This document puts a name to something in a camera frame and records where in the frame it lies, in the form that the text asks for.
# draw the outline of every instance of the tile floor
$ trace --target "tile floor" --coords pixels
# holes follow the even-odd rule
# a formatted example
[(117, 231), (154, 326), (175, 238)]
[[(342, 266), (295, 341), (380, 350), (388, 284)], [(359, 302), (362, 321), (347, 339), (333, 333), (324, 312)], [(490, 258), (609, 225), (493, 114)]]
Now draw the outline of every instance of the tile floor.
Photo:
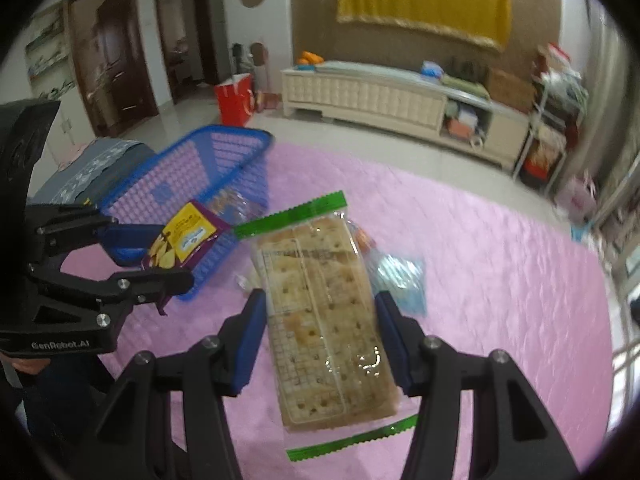
[[(165, 107), (159, 116), (127, 132), (124, 138), (143, 141), (159, 152), (191, 130), (219, 122), (212, 91), (198, 89), (190, 98), (175, 107)], [(279, 141), (348, 153), (455, 186), (570, 235), (569, 224), (556, 214), (550, 202), (514, 182), (509, 174), (468, 156), (367, 126), (325, 122), (317, 113), (300, 110), (291, 119), (284, 118), (279, 110), (268, 110), (255, 115), (247, 126), (267, 130)], [(611, 282), (607, 282), (607, 300), (613, 346), (620, 348), (624, 344), (621, 309)], [(622, 415), (620, 407), (626, 381), (623, 376), (619, 374), (614, 382), (610, 428), (615, 427)]]

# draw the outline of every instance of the green serrated edge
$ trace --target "green serrated edge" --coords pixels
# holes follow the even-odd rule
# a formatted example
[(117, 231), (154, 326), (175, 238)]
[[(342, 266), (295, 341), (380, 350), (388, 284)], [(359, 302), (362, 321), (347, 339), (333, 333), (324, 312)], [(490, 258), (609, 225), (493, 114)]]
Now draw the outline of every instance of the green serrated edge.
[(239, 240), (242, 240), (243, 238), (277, 231), (345, 207), (347, 207), (347, 199), (345, 199), (344, 193), (336, 191), (286, 211), (280, 211), (279, 213), (239, 225), (234, 229), (234, 233)]
[(308, 458), (316, 458), (328, 453), (340, 451), (345, 447), (354, 446), (354, 444), (377, 440), (379, 438), (385, 438), (386, 436), (392, 436), (402, 433), (403, 431), (410, 430), (416, 425), (417, 420), (418, 416), (412, 415), (393, 424), (389, 424), (388, 426), (383, 426), (376, 430), (366, 431), (365, 433), (353, 435), (340, 440), (334, 440), (333, 442), (317, 444), (316, 446), (287, 449), (287, 456), (291, 462), (299, 462), (300, 460), (306, 460)]

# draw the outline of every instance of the red shopping bag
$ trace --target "red shopping bag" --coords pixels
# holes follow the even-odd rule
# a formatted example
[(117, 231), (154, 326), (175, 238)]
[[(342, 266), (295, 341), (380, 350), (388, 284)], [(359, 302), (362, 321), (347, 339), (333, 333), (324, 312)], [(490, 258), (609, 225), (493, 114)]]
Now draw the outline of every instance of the red shopping bag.
[(251, 85), (251, 74), (238, 74), (214, 87), (222, 124), (242, 127), (254, 114), (255, 99)]

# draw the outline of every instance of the pink table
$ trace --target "pink table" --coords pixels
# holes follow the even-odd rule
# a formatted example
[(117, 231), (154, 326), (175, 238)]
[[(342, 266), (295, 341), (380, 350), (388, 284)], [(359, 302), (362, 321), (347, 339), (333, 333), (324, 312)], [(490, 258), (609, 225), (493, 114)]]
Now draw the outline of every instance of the pink table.
[[(459, 351), (504, 348), (553, 416), (578, 466), (597, 452), (612, 391), (604, 279), (594, 254), (568, 234), (503, 206), (380, 164), (278, 143), (268, 155), (271, 209), (282, 210), (343, 189), (349, 216), (382, 250), (426, 260), (428, 316), (422, 322)], [(117, 375), (142, 349), (158, 356), (186, 350), (216, 333), (244, 303), (235, 275), (248, 262), (240, 248), (194, 300), (172, 300), (129, 316), (118, 350), (102, 357)], [(75, 251), (63, 270), (94, 279), (118, 268), (99, 246)], [(181, 398), (172, 399), (174, 439), (184, 446)], [(399, 478), (412, 431), (289, 463), (265, 337), (251, 383), (225, 400), (236, 453), (247, 479)], [(466, 478), (471, 399), (463, 396), (454, 477)]]

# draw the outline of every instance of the brown wall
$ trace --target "brown wall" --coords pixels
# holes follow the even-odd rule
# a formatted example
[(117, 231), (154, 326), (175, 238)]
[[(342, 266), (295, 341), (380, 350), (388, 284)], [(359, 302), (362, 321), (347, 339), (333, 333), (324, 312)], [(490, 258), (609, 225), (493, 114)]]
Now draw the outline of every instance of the brown wall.
[(464, 41), (390, 25), (338, 24), (338, 0), (291, 0), (294, 55), (418, 70), (424, 60), (443, 67), (451, 56), (479, 61), (526, 78), (537, 45), (557, 43), (561, 0), (511, 0), (511, 38), (502, 54)]

